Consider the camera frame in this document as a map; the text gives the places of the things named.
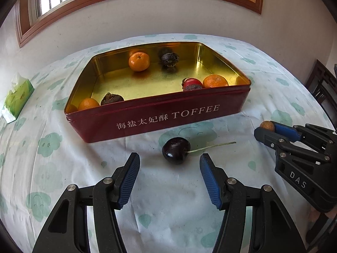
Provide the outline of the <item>right hand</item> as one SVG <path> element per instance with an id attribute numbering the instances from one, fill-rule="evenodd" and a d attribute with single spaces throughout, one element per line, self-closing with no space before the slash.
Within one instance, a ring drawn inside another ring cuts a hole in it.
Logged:
<path id="1" fill-rule="evenodd" d="M 326 217 L 333 219 L 336 216 L 337 213 L 337 207 L 335 206 L 331 211 L 328 213 L 325 213 Z M 310 213 L 308 215 L 308 220 L 310 222 L 316 222 L 319 218 L 320 212 L 318 212 L 314 207 L 311 207 Z"/>

